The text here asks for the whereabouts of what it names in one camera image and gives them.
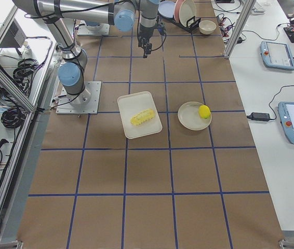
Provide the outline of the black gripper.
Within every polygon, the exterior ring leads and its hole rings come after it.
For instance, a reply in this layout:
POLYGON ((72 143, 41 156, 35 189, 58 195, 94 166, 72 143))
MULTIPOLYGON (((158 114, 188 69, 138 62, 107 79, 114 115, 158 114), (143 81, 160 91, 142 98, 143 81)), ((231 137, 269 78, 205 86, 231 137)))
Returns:
POLYGON ((143 58, 147 58, 152 52, 150 38, 153 36, 154 28, 138 25, 138 47, 143 48, 143 58))

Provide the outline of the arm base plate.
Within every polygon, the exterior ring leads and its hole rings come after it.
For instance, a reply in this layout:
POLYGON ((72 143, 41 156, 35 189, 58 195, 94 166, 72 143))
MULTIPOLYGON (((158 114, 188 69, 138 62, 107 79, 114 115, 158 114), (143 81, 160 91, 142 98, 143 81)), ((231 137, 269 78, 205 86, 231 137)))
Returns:
POLYGON ((59 99, 56 107, 58 115, 84 115, 98 113, 101 81, 86 81, 85 90, 79 96, 73 96, 66 93, 62 87, 61 95, 65 97, 59 99))
POLYGON ((110 25, 99 23, 95 26, 87 25, 82 23, 78 27, 77 35, 78 36, 108 36, 110 31, 110 25))

